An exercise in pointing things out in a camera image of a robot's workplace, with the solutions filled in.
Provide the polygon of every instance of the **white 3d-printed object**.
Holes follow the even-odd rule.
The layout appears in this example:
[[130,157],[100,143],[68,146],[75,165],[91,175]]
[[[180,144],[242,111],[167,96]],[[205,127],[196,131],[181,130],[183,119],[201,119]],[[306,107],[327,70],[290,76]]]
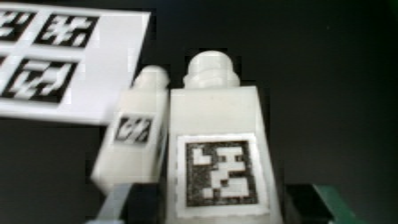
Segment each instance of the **white 3d-printed object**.
[[201,53],[171,93],[167,224],[283,224],[256,87]]
[[123,183],[157,183],[165,151],[169,77],[157,66],[142,69],[123,93],[109,126],[93,180],[105,194]]

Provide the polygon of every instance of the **rounded top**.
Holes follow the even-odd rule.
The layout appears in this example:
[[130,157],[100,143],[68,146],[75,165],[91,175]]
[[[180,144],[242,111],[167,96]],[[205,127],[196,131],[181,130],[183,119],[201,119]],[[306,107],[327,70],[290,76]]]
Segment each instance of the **rounded top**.
[[185,88],[219,88],[240,86],[233,62],[219,51],[205,51],[190,61]]
[[141,70],[139,77],[135,78],[133,88],[139,89],[165,89],[169,84],[169,76],[164,68],[149,65]]

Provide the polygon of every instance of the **printed marker sheet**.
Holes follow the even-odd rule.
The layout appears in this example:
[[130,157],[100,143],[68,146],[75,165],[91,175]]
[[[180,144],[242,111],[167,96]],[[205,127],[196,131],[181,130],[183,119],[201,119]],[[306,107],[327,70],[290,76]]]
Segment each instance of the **printed marker sheet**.
[[149,13],[0,3],[0,116],[109,124]]

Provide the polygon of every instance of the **dark surface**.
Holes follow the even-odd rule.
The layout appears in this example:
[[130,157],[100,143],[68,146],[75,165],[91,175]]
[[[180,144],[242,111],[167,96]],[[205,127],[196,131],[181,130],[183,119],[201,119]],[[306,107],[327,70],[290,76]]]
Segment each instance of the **dark surface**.
[[[286,183],[329,184],[361,219],[396,223],[398,26],[386,1],[25,1],[151,9],[141,66],[219,48],[245,83],[270,94],[270,153]],[[0,121],[0,223],[77,224],[96,214],[87,181],[101,129]]]

